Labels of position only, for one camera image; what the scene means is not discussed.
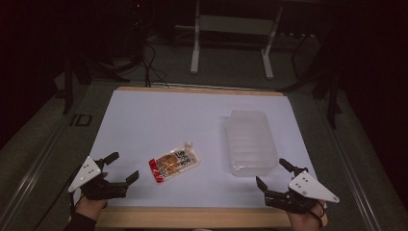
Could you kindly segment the black tripod stand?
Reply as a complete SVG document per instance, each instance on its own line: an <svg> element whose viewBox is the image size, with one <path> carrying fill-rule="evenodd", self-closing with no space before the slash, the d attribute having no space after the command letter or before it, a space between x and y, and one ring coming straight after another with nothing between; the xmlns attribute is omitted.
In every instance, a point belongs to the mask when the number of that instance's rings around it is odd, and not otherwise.
<svg viewBox="0 0 408 231"><path fill-rule="evenodd" d="M118 75L114 74L112 70L109 70L107 67L103 66L96 61L93 61L91 58L87 57L82 53L72 53L69 50L64 50L64 88L62 90L58 90L57 98L61 98L64 100L64 110L63 114L67 115L69 110L73 105L73 74L75 71L74 61L78 60L84 64L84 66L90 65L91 68L95 69L96 71L105 74L109 78L113 79L117 82L129 83L129 80L126 80Z"/></svg>
<svg viewBox="0 0 408 231"><path fill-rule="evenodd" d="M314 83L312 96L314 99L327 97L326 118L329 125L337 128L336 114L340 114L337 99L340 84L339 58L336 49L331 46L331 41L326 38L313 58L310 66L300 75L300 79L288 86L277 89L279 92L293 92L308 84Z"/></svg>

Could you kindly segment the person's left hand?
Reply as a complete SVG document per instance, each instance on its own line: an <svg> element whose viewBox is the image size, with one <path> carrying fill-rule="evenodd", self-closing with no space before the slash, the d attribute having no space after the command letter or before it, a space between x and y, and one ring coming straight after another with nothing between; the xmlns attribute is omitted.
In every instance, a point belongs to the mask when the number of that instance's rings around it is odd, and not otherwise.
<svg viewBox="0 0 408 231"><path fill-rule="evenodd" d="M107 199L91 200L83 195L76 204L75 212L94 221L98 221L102 210L106 208L107 205Z"/></svg>

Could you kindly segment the white metal stand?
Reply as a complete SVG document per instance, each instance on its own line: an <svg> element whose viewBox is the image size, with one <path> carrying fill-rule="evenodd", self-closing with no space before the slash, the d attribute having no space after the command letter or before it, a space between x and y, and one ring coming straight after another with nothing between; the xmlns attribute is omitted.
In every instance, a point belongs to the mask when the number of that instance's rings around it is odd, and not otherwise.
<svg viewBox="0 0 408 231"><path fill-rule="evenodd" d="M273 41L277 35L278 25L284 11L283 6L278 6L273 19L243 18L234 16L221 16L213 14L203 14L200 10L201 1L194 0L194 26L193 26L193 47L191 55L190 73L197 74L200 58L200 32L223 32L232 34L246 34L267 36L268 42L260 50L266 78L274 78L269 53Z"/></svg>

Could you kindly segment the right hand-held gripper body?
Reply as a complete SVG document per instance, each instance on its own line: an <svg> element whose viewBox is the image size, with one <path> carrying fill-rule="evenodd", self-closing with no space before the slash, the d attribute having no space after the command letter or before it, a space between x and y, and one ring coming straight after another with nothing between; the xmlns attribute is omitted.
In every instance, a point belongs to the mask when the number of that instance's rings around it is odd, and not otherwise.
<svg viewBox="0 0 408 231"><path fill-rule="evenodd" d="M340 198L321 184L305 168L287 172L274 170L264 184L265 204L295 214L306 214L316 205L339 203Z"/></svg>

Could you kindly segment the orange and red snack packet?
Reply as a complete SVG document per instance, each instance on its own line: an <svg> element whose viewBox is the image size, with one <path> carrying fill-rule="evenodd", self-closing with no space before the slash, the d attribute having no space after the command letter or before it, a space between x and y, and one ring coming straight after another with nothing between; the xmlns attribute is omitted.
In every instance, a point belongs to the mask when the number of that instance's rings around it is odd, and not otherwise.
<svg viewBox="0 0 408 231"><path fill-rule="evenodd" d="M190 141L181 147L174 148L159 158L151 159L148 164L157 183L197 167L201 160Z"/></svg>

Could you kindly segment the white paper sheet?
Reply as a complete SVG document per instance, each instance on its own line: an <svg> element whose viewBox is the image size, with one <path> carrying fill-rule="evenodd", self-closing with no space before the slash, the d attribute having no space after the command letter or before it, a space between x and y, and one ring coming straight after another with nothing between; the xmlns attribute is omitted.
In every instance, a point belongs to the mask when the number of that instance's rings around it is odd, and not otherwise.
<svg viewBox="0 0 408 231"><path fill-rule="evenodd" d="M262 208L253 177L231 173L224 121L235 110L266 114L279 157L312 165L293 108L285 96L117 90L113 93L90 156L118 153L105 168L111 182L137 171L140 178L116 207ZM191 142L200 163L159 183L149 161Z"/></svg>

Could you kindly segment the person's right hand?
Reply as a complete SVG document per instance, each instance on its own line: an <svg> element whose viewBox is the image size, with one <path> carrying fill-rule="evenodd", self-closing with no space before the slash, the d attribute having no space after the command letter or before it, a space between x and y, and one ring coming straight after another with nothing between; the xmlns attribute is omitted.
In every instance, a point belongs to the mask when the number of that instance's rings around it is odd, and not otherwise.
<svg viewBox="0 0 408 231"><path fill-rule="evenodd" d="M322 217L325 214L326 202L319 200L316 205L305 214L288 212L291 228L293 231L319 231L323 226Z"/></svg>

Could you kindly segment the clear plastic container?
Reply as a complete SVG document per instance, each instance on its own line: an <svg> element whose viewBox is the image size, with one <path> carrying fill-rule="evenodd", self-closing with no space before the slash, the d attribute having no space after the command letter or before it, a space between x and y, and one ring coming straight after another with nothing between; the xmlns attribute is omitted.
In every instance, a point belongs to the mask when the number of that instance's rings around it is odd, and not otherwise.
<svg viewBox="0 0 408 231"><path fill-rule="evenodd" d="M224 128L233 175L265 176L278 165L274 139L264 112L232 111Z"/></svg>

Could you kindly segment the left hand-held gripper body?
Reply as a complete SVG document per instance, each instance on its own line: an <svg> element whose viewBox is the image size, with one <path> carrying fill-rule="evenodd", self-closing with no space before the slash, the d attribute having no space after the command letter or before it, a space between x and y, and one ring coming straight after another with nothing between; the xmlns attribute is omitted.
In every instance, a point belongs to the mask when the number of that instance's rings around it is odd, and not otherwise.
<svg viewBox="0 0 408 231"><path fill-rule="evenodd" d="M125 197L129 186L126 182L111 183L105 179L103 167L106 165L103 159L93 160L88 156L78 168L67 190L74 193L80 189L82 194L91 200Z"/></svg>

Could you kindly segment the black floor bracket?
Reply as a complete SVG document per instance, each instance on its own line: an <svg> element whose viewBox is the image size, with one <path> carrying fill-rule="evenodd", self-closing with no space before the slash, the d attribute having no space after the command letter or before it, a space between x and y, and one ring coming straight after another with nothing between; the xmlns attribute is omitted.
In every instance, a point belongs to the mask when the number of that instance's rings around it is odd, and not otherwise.
<svg viewBox="0 0 408 231"><path fill-rule="evenodd" d="M70 120L70 126L90 126L92 121L91 115L75 114Z"/></svg>

